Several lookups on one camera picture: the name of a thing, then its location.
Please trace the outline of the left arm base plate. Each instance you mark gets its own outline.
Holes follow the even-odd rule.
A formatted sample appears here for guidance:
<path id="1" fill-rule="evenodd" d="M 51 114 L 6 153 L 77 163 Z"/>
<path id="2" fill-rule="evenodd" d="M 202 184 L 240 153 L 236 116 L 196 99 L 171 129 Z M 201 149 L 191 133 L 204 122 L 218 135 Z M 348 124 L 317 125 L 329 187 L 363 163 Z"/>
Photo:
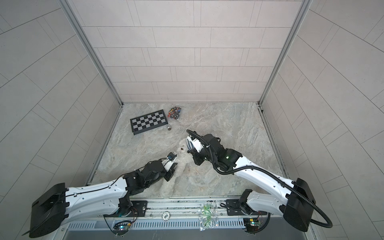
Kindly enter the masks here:
<path id="1" fill-rule="evenodd" d="M 147 210 L 147 201 L 131 201 L 131 204 L 125 208 L 119 208 L 110 215 L 104 215 L 107 218 L 136 218 L 144 217 Z"/>

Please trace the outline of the white teddy bear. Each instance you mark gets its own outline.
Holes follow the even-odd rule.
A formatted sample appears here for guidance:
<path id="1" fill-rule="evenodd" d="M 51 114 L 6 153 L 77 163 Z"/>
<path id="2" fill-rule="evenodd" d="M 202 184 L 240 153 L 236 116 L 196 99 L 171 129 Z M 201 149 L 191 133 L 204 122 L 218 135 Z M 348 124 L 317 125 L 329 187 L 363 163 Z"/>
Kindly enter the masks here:
<path id="1" fill-rule="evenodd" d="M 188 147 L 186 143 L 183 143 L 177 149 L 177 159 L 175 160 L 177 166 L 173 177 L 169 182 L 164 181 L 160 196 L 163 198 L 170 197 L 186 197 L 187 189 L 189 185 L 190 168 L 194 165 L 193 157 L 188 153 Z"/>

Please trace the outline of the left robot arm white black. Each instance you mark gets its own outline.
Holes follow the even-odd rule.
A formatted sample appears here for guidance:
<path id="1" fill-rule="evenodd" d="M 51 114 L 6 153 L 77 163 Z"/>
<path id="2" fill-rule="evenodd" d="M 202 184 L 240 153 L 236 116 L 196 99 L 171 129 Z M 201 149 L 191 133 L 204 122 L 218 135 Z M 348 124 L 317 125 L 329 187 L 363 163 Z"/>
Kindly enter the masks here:
<path id="1" fill-rule="evenodd" d="M 39 238 L 63 224 L 96 215 L 127 215 L 132 209 L 130 197 L 161 179 L 169 181 L 176 165 L 174 160 L 160 159 L 106 183 L 70 188 L 56 184 L 33 202 L 26 235 Z"/>

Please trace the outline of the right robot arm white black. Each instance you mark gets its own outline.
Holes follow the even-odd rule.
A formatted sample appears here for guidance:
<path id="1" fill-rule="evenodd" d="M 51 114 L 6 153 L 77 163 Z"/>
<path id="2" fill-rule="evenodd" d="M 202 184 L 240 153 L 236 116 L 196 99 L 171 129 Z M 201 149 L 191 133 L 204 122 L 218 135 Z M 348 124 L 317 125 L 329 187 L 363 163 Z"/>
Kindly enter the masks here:
<path id="1" fill-rule="evenodd" d="M 245 190 L 240 198 L 240 209 L 246 215 L 267 212 L 282 216 L 288 224 L 307 232 L 316 204 L 309 185 L 302 179 L 295 181 L 275 175 L 250 161 L 233 149 L 224 148 L 221 140 L 211 134 L 198 135 L 187 130 L 187 144 L 196 165 L 209 161 L 220 175 L 236 175 L 261 187 L 270 195 Z"/>

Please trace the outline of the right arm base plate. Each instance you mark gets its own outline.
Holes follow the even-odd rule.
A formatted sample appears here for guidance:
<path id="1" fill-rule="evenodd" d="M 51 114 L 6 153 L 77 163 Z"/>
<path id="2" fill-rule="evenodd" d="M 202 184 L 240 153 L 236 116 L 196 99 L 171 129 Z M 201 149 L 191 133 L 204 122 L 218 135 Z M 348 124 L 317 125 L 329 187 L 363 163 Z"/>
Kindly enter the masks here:
<path id="1" fill-rule="evenodd" d="M 227 210 L 228 216 L 267 216 L 268 213 L 264 211 L 250 211 L 246 212 L 241 208 L 239 200 L 229 199 L 224 203 L 220 203 L 220 206 Z"/>

